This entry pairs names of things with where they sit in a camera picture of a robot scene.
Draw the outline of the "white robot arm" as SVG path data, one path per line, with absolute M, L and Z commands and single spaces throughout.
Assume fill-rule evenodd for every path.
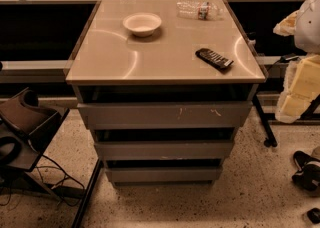
M 275 117 L 293 123 L 320 95 L 320 0 L 305 0 L 300 9 L 279 22 L 273 32 L 294 37 L 295 46 L 307 53 L 286 69 L 284 90 L 280 94 Z

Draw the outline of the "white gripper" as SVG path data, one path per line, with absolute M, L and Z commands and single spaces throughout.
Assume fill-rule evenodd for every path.
M 273 32 L 280 36 L 295 34 L 297 11 L 292 12 L 276 24 Z M 289 92 L 301 98 L 282 92 L 279 96 L 275 118 L 282 123 L 293 123 L 308 109 L 310 102 L 320 94 L 320 55 L 308 55 L 297 64 L 294 79 L 289 87 Z

